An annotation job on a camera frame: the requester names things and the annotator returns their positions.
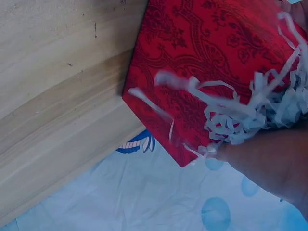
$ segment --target shredded paper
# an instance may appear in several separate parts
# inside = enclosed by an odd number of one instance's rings
[[[209,138],[216,140],[216,142],[208,147],[199,146],[198,150],[183,143],[182,145],[187,150],[197,156],[207,156],[210,153],[215,153],[222,142],[236,145],[253,137],[261,129],[289,128],[299,120],[301,115],[308,112],[308,46],[304,38],[297,32],[288,13],[280,12],[278,18],[286,20],[289,31],[297,39],[299,45],[295,47],[278,27],[278,33],[294,49],[294,52],[279,73],[274,69],[265,74],[255,72],[255,79],[250,83],[252,97],[247,105],[240,103],[240,98],[234,87],[223,81],[200,83],[195,77],[185,79],[167,71],[157,73],[154,80],[155,85],[167,85],[176,90],[186,90],[207,104],[204,111],[206,117],[204,129],[209,131]],[[299,60],[297,69],[290,71],[296,60]],[[290,73],[290,85],[281,93],[274,92],[278,85],[283,86],[283,79],[288,73]],[[272,81],[268,80],[270,75],[274,76]],[[213,96],[200,91],[201,88],[209,86],[224,86],[231,89],[233,99]],[[139,88],[131,88],[128,92],[143,100],[162,118],[172,121],[169,134],[171,142],[173,117],[148,99]]]

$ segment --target bed sheet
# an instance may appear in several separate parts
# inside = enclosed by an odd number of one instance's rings
[[[307,231],[290,204],[215,159],[181,168],[146,130],[0,231]]]

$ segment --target hand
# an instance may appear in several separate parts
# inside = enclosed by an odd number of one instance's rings
[[[293,20],[297,22],[305,31],[308,31],[307,15],[308,0],[302,0],[295,4],[290,4],[287,0],[276,0],[283,11],[289,13]]]
[[[227,161],[266,191],[297,207],[308,221],[308,130],[260,132],[237,146],[222,145]]]

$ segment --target light wood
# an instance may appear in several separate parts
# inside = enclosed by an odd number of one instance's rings
[[[120,93],[146,3],[0,1],[0,227],[144,129]]]

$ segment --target red damask pattern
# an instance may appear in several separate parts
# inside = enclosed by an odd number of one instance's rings
[[[296,44],[286,25],[278,21],[278,12],[274,0],[149,0],[123,99],[180,166],[196,158],[182,143],[197,149],[213,142],[204,130],[206,104],[185,91],[154,87],[156,73],[168,70],[201,82],[223,80],[235,87],[241,102],[248,103],[254,72],[281,70],[293,52],[278,35],[278,24]],[[130,95],[133,87],[173,116],[171,142],[171,121]],[[226,87],[204,91],[232,98]]]

